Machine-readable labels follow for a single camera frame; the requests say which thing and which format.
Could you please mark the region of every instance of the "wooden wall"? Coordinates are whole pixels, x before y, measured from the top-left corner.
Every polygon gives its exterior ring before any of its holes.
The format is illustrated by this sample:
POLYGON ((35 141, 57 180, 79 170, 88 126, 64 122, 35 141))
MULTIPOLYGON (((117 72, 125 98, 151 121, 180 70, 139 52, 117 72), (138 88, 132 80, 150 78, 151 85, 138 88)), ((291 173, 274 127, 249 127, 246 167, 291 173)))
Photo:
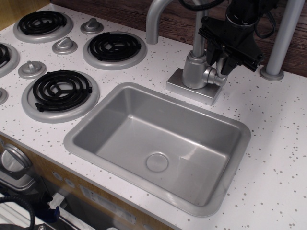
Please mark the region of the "wooden wall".
POLYGON ((0 30, 50 3, 49 0, 1 0, 0 30))
MULTIPOLYGON (((127 25, 145 31, 146 14, 152 0, 51 0, 52 3, 112 22, 127 25)), ((210 11, 210 16, 224 19, 225 9, 230 0, 210 11)), ((279 28, 287 0, 280 0, 279 7, 272 10, 279 28)), ((195 13, 184 9, 178 1, 173 1, 164 10, 160 20, 160 35, 184 43, 192 44, 195 13)), ((262 19, 260 31, 270 30, 270 24, 262 19)), ((255 38, 266 55, 263 64, 270 56, 275 35, 268 39, 255 38)), ((283 70, 307 77, 307 3, 288 50, 283 70)))

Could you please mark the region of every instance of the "countertop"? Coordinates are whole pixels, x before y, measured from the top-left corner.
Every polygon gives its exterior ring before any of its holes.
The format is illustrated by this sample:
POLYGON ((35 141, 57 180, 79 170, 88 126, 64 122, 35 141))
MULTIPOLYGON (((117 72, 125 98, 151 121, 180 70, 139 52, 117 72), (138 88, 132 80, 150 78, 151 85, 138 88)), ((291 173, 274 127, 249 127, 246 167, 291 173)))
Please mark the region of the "countertop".
MULTIPOLYGON (((51 49, 55 42, 21 42, 14 37, 12 25, 0 31, 0 42, 12 45, 20 53, 17 68, 0 78, 0 87, 9 94, 8 100, 0 105, 0 134, 175 229, 306 229, 307 78, 285 73, 281 81, 273 82, 261 78, 258 71, 253 73, 237 67, 216 103, 204 105, 165 89, 167 79, 177 68, 183 68, 192 49, 190 45, 160 37, 158 44, 147 46, 147 56, 138 65, 124 70, 99 70, 88 65, 82 56, 84 44, 93 35, 83 34, 80 26, 91 16, 52 4, 42 9, 63 12, 72 18, 74 28, 67 36, 78 44, 78 49, 59 56, 51 49), (24 113, 21 95, 32 80, 20 78, 17 71, 28 60, 42 61, 48 71, 71 69, 89 74, 99 85, 99 101, 116 85, 135 82, 247 125, 252 133, 251 141, 220 209, 206 218, 191 216, 66 151, 63 139, 82 117, 46 124, 24 113)), ((145 41, 143 31, 97 20, 104 25, 104 32, 130 32, 145 41)))

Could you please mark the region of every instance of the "black cord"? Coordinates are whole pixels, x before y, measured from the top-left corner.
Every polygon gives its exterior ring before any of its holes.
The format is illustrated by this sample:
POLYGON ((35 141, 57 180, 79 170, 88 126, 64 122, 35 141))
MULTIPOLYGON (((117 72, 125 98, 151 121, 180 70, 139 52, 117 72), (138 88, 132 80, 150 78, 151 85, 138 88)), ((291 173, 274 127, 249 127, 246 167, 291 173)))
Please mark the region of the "black cord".
POLYGON ((18 196, 0 197, 0 204, 6 203, 6 202, 15 202, 15 203, 19 204, 20 206, 22 206, 23 208, 25 208, 26 210, 28 210, 28 212, 30 214, 30 226, 29 226, 28 230, 33 230, 34 224, 35 224, 35 214, 34 214, 34 210, 33 210, 32 206, 30 205, 30 203, 27 202, 24 199, 21 199, 18 196))
POLYGON ((272 29, 272 31, 269 32, 268 34, 265 34, 265 35, 259 34, 258 29, 257 29, 258 23, 259 23, 259 21, 260 21, 260 19, 259 19, 258 22, 257 22, 257 23, 255 24, 255 26, 254 26, 254 30, 255 30, 256 35, 257 35, 259 38, 261 38, 261 39, 270 37, 270 36, 275 32, 275 27, 276 27, 276 21, 275 21, 273 15, 271 14, 271 12, 268 11, 268 12, 265 13, 265 15, 266 15, 267 18, 269 19, 269 22, 271 23, 273 29, 272 29))
POLYGON ((179 0, 180 4, 182 6, 184 6, 185 8, 189 9, 190 11, 205 11, 205 10, 211 9, 211 8, 221 4, 223 1, 225 1, 225 0, 215 0, 215 1, 207 3, 207 4, 196 6, 196 5, 187 4, 184 0, 179 0))

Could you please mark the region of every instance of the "sink drain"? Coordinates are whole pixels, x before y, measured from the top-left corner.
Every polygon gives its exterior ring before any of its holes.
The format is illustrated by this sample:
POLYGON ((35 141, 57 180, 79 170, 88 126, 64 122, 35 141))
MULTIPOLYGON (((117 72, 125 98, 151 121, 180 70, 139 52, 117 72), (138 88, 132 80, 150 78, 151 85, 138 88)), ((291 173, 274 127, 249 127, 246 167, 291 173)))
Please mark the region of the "sink drain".
POLYGON ((147 167, 153 172, 162 172, 168 167, 167 158, 162 153, 154 153, 146 161, 147 167))

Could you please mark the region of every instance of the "sink basin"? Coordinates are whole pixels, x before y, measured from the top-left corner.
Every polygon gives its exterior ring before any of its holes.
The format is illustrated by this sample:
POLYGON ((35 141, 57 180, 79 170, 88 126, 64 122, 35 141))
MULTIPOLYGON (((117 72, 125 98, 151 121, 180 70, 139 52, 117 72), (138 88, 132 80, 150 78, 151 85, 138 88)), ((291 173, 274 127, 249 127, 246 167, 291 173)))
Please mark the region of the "sink basin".
POLYGON ((65 148, 199 217, 216 212, 250 140, 241 122, 123 83, 65 137, 65 148))

